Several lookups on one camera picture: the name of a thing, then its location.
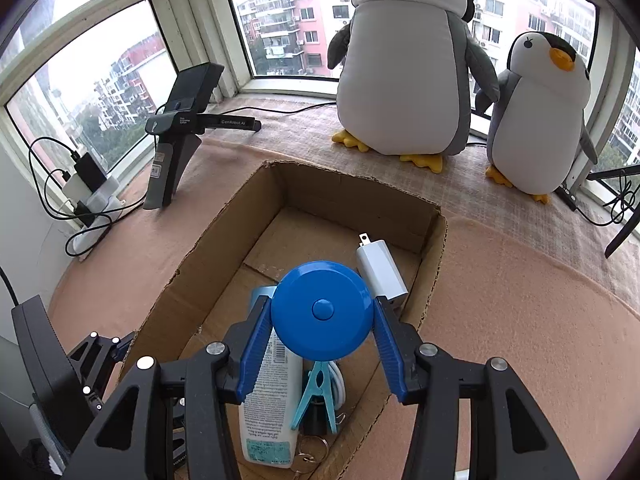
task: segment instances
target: small penguin plush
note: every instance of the small penguin plush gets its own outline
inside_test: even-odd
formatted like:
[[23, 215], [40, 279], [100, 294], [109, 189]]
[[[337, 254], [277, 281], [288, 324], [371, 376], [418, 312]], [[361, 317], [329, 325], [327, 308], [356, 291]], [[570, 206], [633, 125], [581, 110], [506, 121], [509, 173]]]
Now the small penguin plush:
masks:
[[328, 66], [344, 61], [334, 142], [401, 155], [434, 173], [466, 146], [468, 70], [489, 99], [497, 75], [465, 22], [473, 0], [351, 0], [351, 23], [332, 39]]
[[[548, 194], [571, 169], [578, 142], [590, 161], [598, 162], [584, 126], [589, 71], [562, 38], [525, 32], [511, 45], [507, 70], [498, 81], [500, 100], [489, 127], [491, 166], [486, 176], [548, 203]], [[491, 101], [484, 91], [478, 92], [476, 110], [486, 111]]]

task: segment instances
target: penguin foot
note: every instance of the penguin foot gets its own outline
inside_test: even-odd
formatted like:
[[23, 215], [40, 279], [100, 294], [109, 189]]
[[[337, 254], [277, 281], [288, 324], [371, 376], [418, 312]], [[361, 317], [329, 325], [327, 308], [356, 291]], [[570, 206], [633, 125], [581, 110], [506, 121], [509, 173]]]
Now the penguin foot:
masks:
[[414, 163], [418, 168], [429, 168], [433, 173], [442, 172], [442, 155], [400, 155], [401, 162]]
[[543, 204], [548, 204], [551, 202], [551, 197], [549, 195], [529, 195], [536, 202], [542, 202]]
[[334, 134], [331, 138], [333, 142], [338, 142], [344, 144], [347, 148], [352, 148], [353, 146], [357, 146], [361, 153], [367, 153], [369, 151], [369, 146], [367, 146], [364, 142], [360, 142], [354, 136], [352, 136], [347, 130], [342, 130]]
[[497, 170], [494, 165], [489, 166], [484, 172], [487, 178], [495, 180], [496, 184], [504, 184], [506, 187], [513, 187], [513, 184], [507, 180], [507, 178]]

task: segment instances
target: silver bolt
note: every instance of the silver bolt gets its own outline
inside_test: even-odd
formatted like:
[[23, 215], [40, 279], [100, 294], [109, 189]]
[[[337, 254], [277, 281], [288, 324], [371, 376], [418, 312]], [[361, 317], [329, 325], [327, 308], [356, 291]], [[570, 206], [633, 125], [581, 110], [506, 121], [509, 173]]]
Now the silver bolt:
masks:
[[424, 343], [420, 345], [420, 353], [425, 357], [433, 357], [438, 353], [438, 347], [431, 343]]
[[498, 370], [499, 372], [503, 372], [508, 367], [509, 367], [509, 365], [507, 364], [507, 361], [505, 361], [501, 357], [494, 357], [493, 359], [491, 359], [491, 368], [493, 368], [494, 370]]
[[207, 354], [220, 355], [225, 351], [225, 344], [219, 341], [207, 345]]
[[138, 359], [138, 368], [141, 370], [149, 370], [154, 365], [154, 359], [151, 356], [144, 356]]

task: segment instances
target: barcode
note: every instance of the barcode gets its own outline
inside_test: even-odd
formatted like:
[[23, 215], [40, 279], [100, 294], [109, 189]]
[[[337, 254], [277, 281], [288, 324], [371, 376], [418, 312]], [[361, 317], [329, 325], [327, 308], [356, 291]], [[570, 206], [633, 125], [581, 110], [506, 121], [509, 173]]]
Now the barcode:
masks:
[[284, 364], [287, 362], [287, 348], [279, 339], [276, 339], [275, 341], [273, 362], [279, 364]]

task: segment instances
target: plaid cloth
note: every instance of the plaid cloth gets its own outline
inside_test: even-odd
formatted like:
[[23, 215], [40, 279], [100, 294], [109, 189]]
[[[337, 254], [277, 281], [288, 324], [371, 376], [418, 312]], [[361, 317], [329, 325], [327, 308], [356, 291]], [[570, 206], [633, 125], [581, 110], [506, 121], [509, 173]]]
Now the plaid cloth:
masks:
[[[297, 110], [319, 102], [322, 101], [242, 94], [213, 106], [209, 112], [243, 106]], [[290, 116], [257, 110], [238, 114], [260, 119], [262, 130], [256, 134], [209, 130], [207, 135], [294, 156], [343, 173], [373, 177], [424, 197], [439, 204], [445, 216], [459, 215], [482, 222], [573, 267], [640, 312], [640, 242], [631, 236], [605, 259], [604, 249], [618, 226], [593, 226], [577, 212], [571, 212], [557, 196], [545, 206], [519, 190], [494, 184], [484, 176], [488, 162], [483, 147], [469, 146], [459, 155], [447, 157], [444, 170], [436, 175], [410, 162], [400, 162], [397, 156], [373, 150], [360, 153], [357, 148], [332, 143], [331, 135], [342, 129], [335, 106]], [[595, 221], [609, 218], [604, 209], [581, 192], [578, 204]]]

